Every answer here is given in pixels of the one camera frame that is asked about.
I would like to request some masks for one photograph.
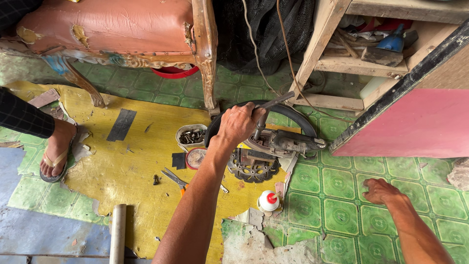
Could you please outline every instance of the sandal strap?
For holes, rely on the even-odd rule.
[[[47,145],[47,147],[46,147],[45,150],[44,150],[44,154],[45,154],[44,162],[45,162],[47,165],[49,165],[49,167],[55,168],[55,166],[67,156],[67,154],[68,154],[68,149],[69,149],[69,148],[67,148],[64,152],[62,152],[62,154],[60,154],[60,155],[55,159],[55,161],[52,162],[52,161],[49,159],[49,157],[47,156],[47,153],[46,153],[48,147],[49,147],[49,145]]]

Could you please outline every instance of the pink panel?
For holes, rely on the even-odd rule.
[[[333,156],[469,156],[469,90],[415,89]]]

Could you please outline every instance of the black mesh net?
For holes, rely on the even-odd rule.
[[[248,20],[265,75],[273,74],[287,57],[276,0],[246,0]],[[213,0],[218,27],[217,63],[239,74],[258,75],[254,46],[244,20],[241,0]],[[314,0],[280,0],[288,48],[302,52],[313,33]]]

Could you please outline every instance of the red bottle cap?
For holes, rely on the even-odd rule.
[[[271,204],[274,204],[277,201],[277,197],[273,198],[275,194],[268,194],[267,195],[267,201]]]

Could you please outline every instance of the plaid pants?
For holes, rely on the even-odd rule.
[[[43,139],[52,136],[54,118],[0,86],[0,126]]]
[[[42,0],[0,0],[0,34],[41,4]]]

